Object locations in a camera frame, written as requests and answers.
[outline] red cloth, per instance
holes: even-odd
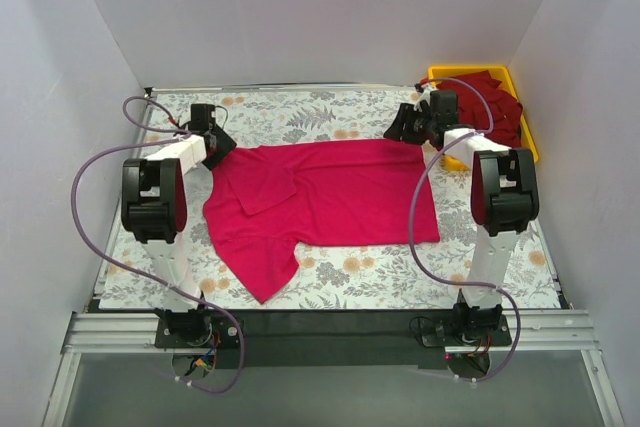
[[[420,146],[386,139],[235,149],[213,170],[204,218],[217,254],[265,302],[298,269],[298,242],[407,243],[423,171]],[[428,182],[417,211],[416,241],[439,241]]]
[[[455,78],[475,87],[489,104],[494,128],[487,137],[509,147],[522,147],[519,135],[522,105],[509,92],[499,88],[502,82],[491,77],[487,70]],[[454,90],[458,94],[458,118],[461,124],[470,124],[476,129],[489,127],[487,111],[469,88],[451,81],[441,82],[438,88]]]

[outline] white wall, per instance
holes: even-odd
[[[507,63],[542,0],[96,0],[145,86],[411,84]]]
[[[91,152],[133,139],[119,103],[140,90],[93,0],[0,0],[0,12],[0,425],[35,426],[99,265],[72,225],[71,180]],[[81,187],[100,243],[119,162]]]
[[[627,425],[640,425],[639,36],[638,0],[544,0],[510,65],[541,151],[540,220]]]

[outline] floral tablecloth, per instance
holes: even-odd
[[[158,101],[186,119],[189,105],[207,102],[229,112],[225,130],[240,147],[343,139],[381,138],[409,90],[250,91],[244,93],[162,94]],[[224,122],[221,112],[219,122]],[[155,110],[150,124],[170,128]],[[162,135],[147,134],[146,140]],[[425,156],[433,155],[425,148]],[[431,173],[442,240],[419,245],[431,270],[463,280],[471,265],[475,224],[469,211],[470,174]],[[217,257],[209,239],[202,205],[212,189],[211,174],[200,167],[185,177],[189,221],[188,258],[206,298],[227,308],[263,309],[403,309],[450,308],[457,292],[429,280],[415,266],[406,245],[320,248],[299,244],[300,269],[272,299],[260,305]],[[117,226],[113,255],[149,270],[151,261],[133,235]],[[522,308],[557,308],[558,298],[543,253],[538,224],[532,223],[511,258],[506,289]],[[116,267],[104,269],[101,308],[161,306],[163,290],[153,282]]]

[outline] yellow bin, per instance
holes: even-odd
[[[518,98],[509,71],[503,65],[432,65],[429,67],[427,75],[430,79],[433,79],[435,77],[455,77],[456,75],[471,74],[483,70],[488,70],[491,77],[502,81],[502,84],[500,84],[502,90],[506,90],[516,99]],[[538,151],[536,150],[536,144],[533,142],[527,120],[524,117],[524,112],[520,119],[520,127],[522,131],[522,146],[531,150],[533,153],[533,161],[538,162]],[[462,162],[448,155],[444,156],[444,168],[447,170],[467,170]]]

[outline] gray floor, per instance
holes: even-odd
[[[476,388],[409,366],[252,368],[216,397],[162,374],[170,369],[169,355],[83,355],[65,425],[603,425],[580,352],[517,352]]]

